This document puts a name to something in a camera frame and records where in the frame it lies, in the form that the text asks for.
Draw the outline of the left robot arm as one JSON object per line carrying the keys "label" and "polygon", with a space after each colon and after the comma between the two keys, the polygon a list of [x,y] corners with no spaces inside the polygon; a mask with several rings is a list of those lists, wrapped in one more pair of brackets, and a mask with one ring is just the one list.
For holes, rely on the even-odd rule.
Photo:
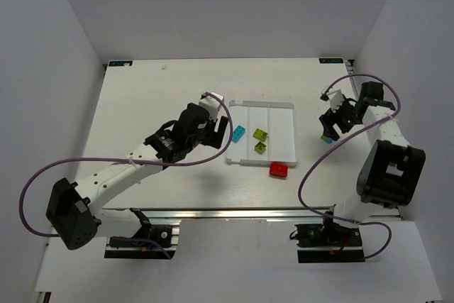
{"label": "left robot arm", "polygon": [[161,231],[136,208],[110,210],[105,205],[129,187],[186,158],[198,145],[219,149],[228,117],[219,116],[222,103],[211,96],[190,103],[176,121],[147,137],[127,161],[114,162],[82,180],[63,178],[52,189],[46,216],[69,250],[93,238],[107,237],[120,247],[167,246]]}

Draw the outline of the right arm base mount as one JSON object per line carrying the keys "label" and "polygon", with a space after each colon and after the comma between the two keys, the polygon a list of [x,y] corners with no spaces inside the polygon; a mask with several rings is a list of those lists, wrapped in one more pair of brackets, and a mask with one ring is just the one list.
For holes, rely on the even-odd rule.
{"label": "right arm base mount", "polygon": [[336,231],[324,224],[297,224],[289,239],[297,242],[297,258],[300,264],[365,261],[358,228]]}

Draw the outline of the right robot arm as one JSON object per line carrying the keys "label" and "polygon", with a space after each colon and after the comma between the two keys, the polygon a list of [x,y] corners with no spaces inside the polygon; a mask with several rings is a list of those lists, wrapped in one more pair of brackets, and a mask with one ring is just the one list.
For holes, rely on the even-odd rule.
{"label": "right robot arm", "polygon": [[349,233],[355,226],[383,209],[406,206],[412,200],[426,154],[405,139],[392,114],[396,107],[384,99],[379,82],[362,84],[358,99],[341,91],[321,97],[330,108],[319,118],[322,138],[330,143],[353,126],[368,129],[371,151],[358,175],[356,190],[340,204],[333,205],[323,220],[327,231]]}

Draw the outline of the blue long lego brick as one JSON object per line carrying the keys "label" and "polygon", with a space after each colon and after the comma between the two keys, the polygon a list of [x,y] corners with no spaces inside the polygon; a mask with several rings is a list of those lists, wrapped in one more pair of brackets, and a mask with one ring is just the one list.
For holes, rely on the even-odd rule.
{"label": "blue long lego brick", "polygon": [[245,134],[245,128],[243,126],[238,125],[232,133],[232,141],[237,143]]}

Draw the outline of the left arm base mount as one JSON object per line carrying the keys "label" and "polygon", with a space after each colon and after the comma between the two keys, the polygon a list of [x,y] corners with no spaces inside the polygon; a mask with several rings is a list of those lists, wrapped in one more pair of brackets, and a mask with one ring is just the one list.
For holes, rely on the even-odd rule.
{"label": "left arm base mount", "polygon": [[139,209],[126,210],[131,213],[134,222],[139,223],[133,228],[132,236],[113,236],[108,238],[105,259],[141,259],[171,260],[176,252],[174,226],[171,224],[154,224]]}

